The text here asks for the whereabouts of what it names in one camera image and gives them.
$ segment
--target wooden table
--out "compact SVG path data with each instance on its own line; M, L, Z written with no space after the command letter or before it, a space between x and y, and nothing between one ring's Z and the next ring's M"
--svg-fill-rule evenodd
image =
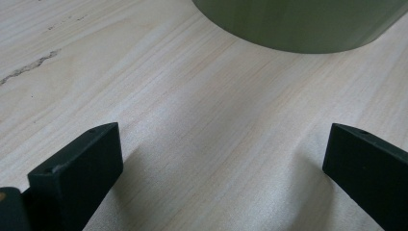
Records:
M1 1L0 185L118 121L125 170L86 230L381 230L321 164L333 122L408 149L407 35L408 14L299 55L191 0Z

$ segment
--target table surface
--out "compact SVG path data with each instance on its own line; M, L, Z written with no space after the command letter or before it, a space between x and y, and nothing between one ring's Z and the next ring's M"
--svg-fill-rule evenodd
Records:
M1 1L0 185L117 121L125 169L85 230L381 230L321 165L333 122L408 149L407 35L301 55L191 0Z

